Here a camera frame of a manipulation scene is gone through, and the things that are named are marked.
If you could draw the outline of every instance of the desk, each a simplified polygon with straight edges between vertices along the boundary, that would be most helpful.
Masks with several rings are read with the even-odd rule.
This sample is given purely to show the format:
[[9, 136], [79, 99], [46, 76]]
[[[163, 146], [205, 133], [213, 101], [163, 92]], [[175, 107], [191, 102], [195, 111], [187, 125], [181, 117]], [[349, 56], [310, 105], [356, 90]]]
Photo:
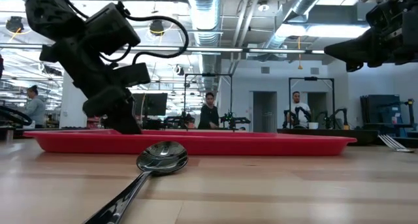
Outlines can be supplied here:
[[[81, 223], [133, 181], [135, 159], [2, 144], [2, 223]], [[417, 210], [418, 155], [370, 147], [340, 157], [191, 157], [180, 173], [148, 180], [123, 223], [416, 224]]]

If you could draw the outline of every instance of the black shirt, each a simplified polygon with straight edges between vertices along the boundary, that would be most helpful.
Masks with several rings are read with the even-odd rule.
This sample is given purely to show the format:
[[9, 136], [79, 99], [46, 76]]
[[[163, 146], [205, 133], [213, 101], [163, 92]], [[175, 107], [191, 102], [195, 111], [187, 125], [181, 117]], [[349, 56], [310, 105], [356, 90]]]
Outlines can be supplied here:
[[199, 123], [198, 129], [211, 129], [209, 122], [212, 122], [219, 126], [219, 115], [217, 114], [217, 108], [209, 108], [204, 105], [201, 109], [201, 122]]

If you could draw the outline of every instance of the computer monitor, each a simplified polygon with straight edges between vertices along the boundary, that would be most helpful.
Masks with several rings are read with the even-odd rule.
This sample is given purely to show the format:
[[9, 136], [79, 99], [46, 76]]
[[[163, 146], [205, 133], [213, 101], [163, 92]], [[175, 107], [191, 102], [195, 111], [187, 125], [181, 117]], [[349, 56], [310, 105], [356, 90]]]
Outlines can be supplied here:
[[141, 104], [145, 96], [143, 116], [165, 116], [167, 109], [167, 93], [134, 93], [132, 94], [136, 101], [135, 115], [141, 115]]

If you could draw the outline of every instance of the white shirt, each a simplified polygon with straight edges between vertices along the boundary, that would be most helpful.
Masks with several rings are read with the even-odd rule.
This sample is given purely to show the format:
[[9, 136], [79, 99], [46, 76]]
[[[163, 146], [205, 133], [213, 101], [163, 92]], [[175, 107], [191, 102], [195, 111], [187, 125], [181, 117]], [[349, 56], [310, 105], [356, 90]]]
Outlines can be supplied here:
[[[304, 110], [310, 111], [310, 108], [307, 104], [299, 102], [299, 103], [292, 103], [291, 104], [292, 113], [296, 114], [296, 112], [295, 112], [296, 107], [302, 107]], [[299, 124], [301, 126], [305, 126], [305, 127], [308, 126], [308, 120], [306, 119], [305, 114], [303, 113], [303, 111], [299, 110], [298, 118], [299, 118]]]

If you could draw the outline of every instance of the ventilation duct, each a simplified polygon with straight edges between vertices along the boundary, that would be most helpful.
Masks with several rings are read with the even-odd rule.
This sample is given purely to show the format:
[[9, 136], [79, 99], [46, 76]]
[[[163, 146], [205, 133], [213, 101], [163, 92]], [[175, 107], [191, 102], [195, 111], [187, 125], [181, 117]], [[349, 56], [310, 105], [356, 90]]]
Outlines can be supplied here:
[[[213, 31], [219, 29], [219, 17], [221, 16], [221, 0], [188, 0], [191, 6], [191, 21], [193, 29]], [[196, 46], [218, 46], [219, 34], [194, 33]], [[201, 55], [199, 65], [201, 73], [217, 73], [217, 55]], [[212, 89], [215, 78], [203, 78], [204, 88]]]
[[[277, 31], [265, 42], [263, 48], [278, 49], [283, 44], [286, 36], [280, 36], [280, 26], [289, 20], [297, 19], [300, 16], [308, 17], [309, 11], [315, 6], [319, 0], [291, 0], [283, 5], [280, 5], [278, 15], [276, 17]], [[269, 59], [276, 60], [277, 57], [273, 55], [263, 55], [257, 57], [259, 61], [268, 61]]]

